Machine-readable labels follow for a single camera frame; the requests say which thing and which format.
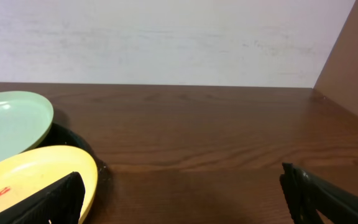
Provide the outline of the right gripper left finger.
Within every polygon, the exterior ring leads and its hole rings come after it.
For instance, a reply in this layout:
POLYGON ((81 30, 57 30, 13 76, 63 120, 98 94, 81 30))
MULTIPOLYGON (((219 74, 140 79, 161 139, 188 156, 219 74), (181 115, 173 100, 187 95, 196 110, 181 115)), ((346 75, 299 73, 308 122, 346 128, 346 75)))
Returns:
POLYGON ((85 197, 79 172, 72 172, 0 212, 0 224, 78 224, 85 197))

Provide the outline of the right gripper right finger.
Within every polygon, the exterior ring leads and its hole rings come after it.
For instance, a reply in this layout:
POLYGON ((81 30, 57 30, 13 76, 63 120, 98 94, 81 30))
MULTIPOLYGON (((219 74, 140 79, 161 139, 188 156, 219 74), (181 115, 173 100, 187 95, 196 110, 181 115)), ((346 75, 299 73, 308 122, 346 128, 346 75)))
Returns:
POLYGON ((283 163, 280 185, 295 224, 358 223, 358 197, 291 163, 283 163))

